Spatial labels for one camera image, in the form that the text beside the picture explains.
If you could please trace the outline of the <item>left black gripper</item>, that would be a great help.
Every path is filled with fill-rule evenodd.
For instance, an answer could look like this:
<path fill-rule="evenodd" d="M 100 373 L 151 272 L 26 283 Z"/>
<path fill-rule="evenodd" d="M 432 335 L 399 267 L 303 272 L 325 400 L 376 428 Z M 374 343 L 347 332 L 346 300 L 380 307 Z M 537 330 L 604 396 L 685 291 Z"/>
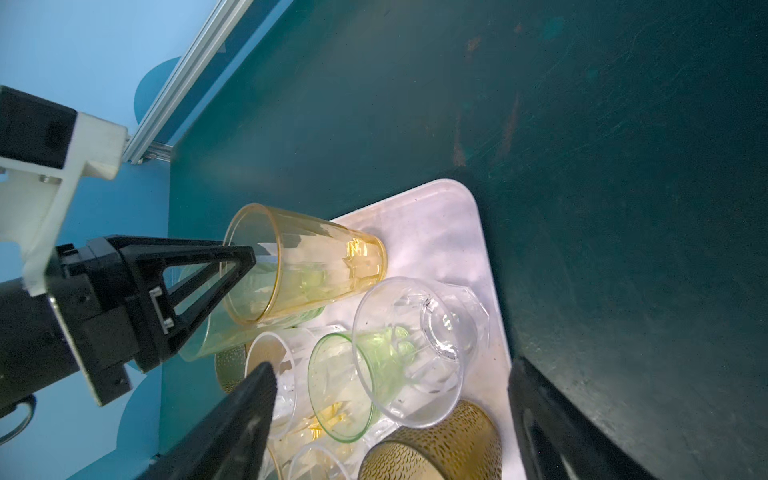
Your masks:
<path fill-rule="evenodd" d="M 57 246 L 48 300 L 96 403 L 131 390 L 127 363 L 147 372 L 176 355 L 256 264 L 252 247 L 216 241 L 110 236 Z"/>

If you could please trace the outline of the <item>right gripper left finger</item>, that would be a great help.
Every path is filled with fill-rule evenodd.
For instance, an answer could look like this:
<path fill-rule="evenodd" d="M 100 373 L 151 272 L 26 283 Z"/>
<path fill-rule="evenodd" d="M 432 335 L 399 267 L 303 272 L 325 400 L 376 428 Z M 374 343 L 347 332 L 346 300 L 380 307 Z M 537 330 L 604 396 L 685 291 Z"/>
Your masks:
<path fill-rule="evenodd" d="M 268 362 L 259 364 L 141 479 L 256 479 L 277 394 Z"/>

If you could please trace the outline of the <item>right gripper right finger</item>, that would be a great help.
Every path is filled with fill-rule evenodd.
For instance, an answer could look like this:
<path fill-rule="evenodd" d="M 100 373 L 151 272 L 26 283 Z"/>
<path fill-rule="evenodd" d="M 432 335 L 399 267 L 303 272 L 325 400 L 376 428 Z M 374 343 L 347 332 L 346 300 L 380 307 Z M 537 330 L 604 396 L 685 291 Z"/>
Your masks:
<path fill-rule="evenodd" d="M 513 360 L 508 396 L 528 479 L 651 479 L 528 359 Z"/>

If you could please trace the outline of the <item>tall green glass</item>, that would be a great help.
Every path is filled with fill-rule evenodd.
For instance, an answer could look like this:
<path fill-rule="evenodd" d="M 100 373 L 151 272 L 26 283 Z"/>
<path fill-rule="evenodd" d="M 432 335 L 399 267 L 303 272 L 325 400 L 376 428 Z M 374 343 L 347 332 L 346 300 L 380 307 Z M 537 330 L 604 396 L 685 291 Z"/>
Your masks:
<path fill-rule="evenodd" d="M 286 273 L 287 284 L 296 287 L 309 301 L 314 302 L 323 297 L 323 288 L 327 286 L 327 273 L 321 270 L 301 269 Z M 268 303 L 271 283 L 276 277 L 274 264 L 262 264 L 253 268 L 231 292 L 232 308 L 246 314 L 253 308 Z M 321 306 L 302 310 L 288 316 L 273 318 L 267 321 L 238 323 L 229 315 L 227 303 L 221 301 L 207 319 L 195 331 L 192 338 L 182 347 L 180 355 L 191 362 L 220 351 L 243 345 L 263 331 L 295 327 L 308 322 L 323 312 Z"/>

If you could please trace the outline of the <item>dark amber dimpled glass back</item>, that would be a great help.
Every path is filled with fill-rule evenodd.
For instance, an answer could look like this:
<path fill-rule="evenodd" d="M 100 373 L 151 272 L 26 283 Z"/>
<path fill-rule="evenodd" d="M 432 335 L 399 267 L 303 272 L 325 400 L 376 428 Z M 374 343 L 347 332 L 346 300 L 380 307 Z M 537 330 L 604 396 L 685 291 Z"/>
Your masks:
<path fill-rule="evenodd" d="M 221 390 L 231 393 L 245 377 L 246 345 L 223 350 L 214 355 L 214 369 Z"/>

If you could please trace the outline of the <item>dark amber dimpled glass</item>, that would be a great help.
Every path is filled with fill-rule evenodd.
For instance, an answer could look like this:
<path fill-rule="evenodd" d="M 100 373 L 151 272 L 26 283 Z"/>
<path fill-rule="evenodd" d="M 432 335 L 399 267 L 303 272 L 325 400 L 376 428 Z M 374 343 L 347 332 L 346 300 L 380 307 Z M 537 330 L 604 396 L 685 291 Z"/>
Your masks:
<path fill-rule="evenodd" d="M 360 479 L 500 479 L 500 434 L 487 413 L 467 400 L 440 423 L 400 427 L 374 445 L 360 465 Z"/>
<path fill-rule="evenodd" d="M 221 390 L 231 393 L 245 377 L 246 345 L 223 350 L 214 355 L 214 369 Z"/>

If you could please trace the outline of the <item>dark amber dimpled glass front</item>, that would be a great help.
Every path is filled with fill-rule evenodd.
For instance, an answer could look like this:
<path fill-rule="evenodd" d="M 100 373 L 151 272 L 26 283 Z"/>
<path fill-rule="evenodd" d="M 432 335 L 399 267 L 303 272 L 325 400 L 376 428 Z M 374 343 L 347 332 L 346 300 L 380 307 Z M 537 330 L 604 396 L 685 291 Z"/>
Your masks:
<path fill-rule="evenodd" d="M 440 423 L 400 427 L 374 445 L 360 465 L 360 479 L 500 479 L 500 434 L 487 413 L 467 400 Z"/>

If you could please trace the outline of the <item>clear faceted glass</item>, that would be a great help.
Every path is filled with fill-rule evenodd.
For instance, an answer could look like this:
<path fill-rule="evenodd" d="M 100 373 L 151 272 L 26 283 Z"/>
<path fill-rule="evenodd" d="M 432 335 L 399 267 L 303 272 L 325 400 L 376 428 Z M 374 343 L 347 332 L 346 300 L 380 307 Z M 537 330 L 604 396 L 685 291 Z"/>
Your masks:
<path fill-rule="evenodd" d="M 372 405 L 411 428 L 441 422 L 489 343 L 489 323 L 488 311 L 467 286 L 393 277 L 371 288 L 357 306 L 351 344 Z"/>
<path fill-rule="evenodd" d="M 356 444 L 310 443 L 294 455 L 288 478 L 290 480 L 356 479 L 363 455 L 364 453 Z"/>

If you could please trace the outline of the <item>small green glass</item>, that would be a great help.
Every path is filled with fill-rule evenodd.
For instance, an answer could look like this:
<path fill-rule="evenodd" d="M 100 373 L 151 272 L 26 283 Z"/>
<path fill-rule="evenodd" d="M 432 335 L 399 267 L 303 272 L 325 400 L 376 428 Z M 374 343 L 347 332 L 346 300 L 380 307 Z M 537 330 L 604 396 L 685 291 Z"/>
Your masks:
<path fill-rule="evenodd" d="M 307 388 L 313 413 L 334 440 L 354 443 L 381 417 L 386 404 L 402 390 L 405 367 L 415 358 L 410 332 L 389 327 L 363 333 L 323 336 L 310 355 Z"/>

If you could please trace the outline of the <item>tall amber glass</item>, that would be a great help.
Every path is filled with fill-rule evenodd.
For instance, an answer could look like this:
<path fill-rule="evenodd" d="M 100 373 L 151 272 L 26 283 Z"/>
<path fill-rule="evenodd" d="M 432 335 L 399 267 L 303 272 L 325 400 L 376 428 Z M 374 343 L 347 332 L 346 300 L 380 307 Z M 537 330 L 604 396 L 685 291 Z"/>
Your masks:
<path fill-rule="evenodd" d="M 387 273 L 376 236 L 295 212 L 248 204 L 233 217 L 226 246 L 249 246 L 256 264 L 223 299 L 241 325 L 305 322 L 319 309 L 370 289 Z"/>

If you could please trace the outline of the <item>lilac plastic tray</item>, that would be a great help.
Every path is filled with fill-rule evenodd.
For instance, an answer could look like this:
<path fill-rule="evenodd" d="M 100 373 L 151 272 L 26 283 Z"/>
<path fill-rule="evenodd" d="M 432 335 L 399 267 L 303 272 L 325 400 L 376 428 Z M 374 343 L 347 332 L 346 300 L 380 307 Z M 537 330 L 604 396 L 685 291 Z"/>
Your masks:
<path fill-rule="evenodd" d="M 383 241 L 389 277 L 436 280 L 470 288 L 489 314 L 488 345 L 473 361 L 463 398 L 494 421 L 502 446 L 502 477 L 522 479 L 514 431 L 507 341 L 476 201 L 458 181 L 439 179 L 336 218 Z"/>

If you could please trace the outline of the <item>short orange glass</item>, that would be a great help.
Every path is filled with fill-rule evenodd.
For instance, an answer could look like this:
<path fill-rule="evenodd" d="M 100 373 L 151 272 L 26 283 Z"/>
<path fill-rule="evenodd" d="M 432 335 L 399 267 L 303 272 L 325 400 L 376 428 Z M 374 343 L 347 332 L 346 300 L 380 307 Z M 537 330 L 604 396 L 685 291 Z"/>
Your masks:
<path fill-rule="evenodd" d="M 269 440 L 257 478 L 289 479 L 289 468 L 294 455 L 305 445 L 314 442 L 330 444 L 338 441 L 330 437 L 315 420 L 305 420 L 282 438 Z"/>

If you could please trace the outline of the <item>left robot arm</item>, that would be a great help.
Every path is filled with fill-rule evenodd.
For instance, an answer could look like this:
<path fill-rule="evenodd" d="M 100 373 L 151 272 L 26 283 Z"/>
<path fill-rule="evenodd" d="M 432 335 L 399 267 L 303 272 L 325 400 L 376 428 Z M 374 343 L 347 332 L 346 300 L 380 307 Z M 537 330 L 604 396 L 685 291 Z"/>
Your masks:
<path fill-rule="evenodd" d="M 81 371 L 104 406 L 131 389 L 126 364 L 146 373 L 176 355 L 256 265 L 254 249 L 216 241 L 109 236 L 58 246 L 40 295 L 1 285 L 1 414 L 34 418 L 36 392 Z"/>

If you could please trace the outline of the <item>left aluminium frame post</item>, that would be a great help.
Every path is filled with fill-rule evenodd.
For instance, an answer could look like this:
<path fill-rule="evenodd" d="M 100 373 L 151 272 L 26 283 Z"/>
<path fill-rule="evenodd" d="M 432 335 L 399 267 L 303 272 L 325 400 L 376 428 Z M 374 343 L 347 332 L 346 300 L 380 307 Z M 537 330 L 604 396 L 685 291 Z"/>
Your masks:
<path fill-rule="evenodd" d="M 143 161 L 152 142 L 252 3 L 252 0 L 216 2 L 212 12 L 139 123 L 136 133 L 128 141 L 122 155 L 125 163 L 140 164 Z"/>

